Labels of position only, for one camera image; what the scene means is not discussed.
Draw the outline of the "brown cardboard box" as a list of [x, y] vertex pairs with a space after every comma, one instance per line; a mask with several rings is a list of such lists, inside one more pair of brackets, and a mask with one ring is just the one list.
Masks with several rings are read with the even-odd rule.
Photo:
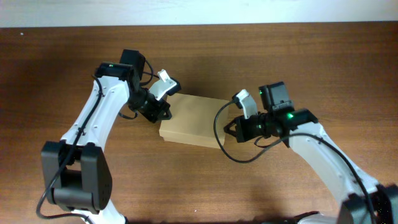
[[228, 121], [228, 110], [218, 115], [215, 138], [213, 123], [217, 112], [227, 100], [176, 93], [167, 98], [172, 118], [163, 120], [159, 134], [164, 141], [218, 148], [224, 144], [223, 126]]

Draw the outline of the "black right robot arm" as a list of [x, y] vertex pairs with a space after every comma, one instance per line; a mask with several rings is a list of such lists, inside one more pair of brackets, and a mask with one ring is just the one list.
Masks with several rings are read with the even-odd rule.
[[243, 111], [224, 128], [237, 142], [275, 137], [262, 146], [253, 162], [279, 143], [293, 150], [315, 171], [340, 206], [336, 217], [312, 211], [285, 218], [282, 223], [397, 223], [397, 186], [383, 186], [357, 166], [329, 137], [318, 118], [308, 109], [296, 110], [284, 82], [259, 87], [265, 109], [247, 90], [229, 101]]

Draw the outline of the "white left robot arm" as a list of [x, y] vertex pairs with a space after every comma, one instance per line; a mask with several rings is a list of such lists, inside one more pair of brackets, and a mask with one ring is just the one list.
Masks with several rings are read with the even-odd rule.
[[151, 123], [170, 120], [164, 96], [180, 91], [165, 70], [158, 81], [142, 81], [150, 63], [137, 50], [125, 49], [118, 63], [103, 62], [93, 74], [93, 89], [71, 128], [41, 150], [45, 190], [36, 207], [43, 220], [78, 217], [85, 223], [128, 223], [111, 201], [113, 179], [104, 147], [123, 106]]

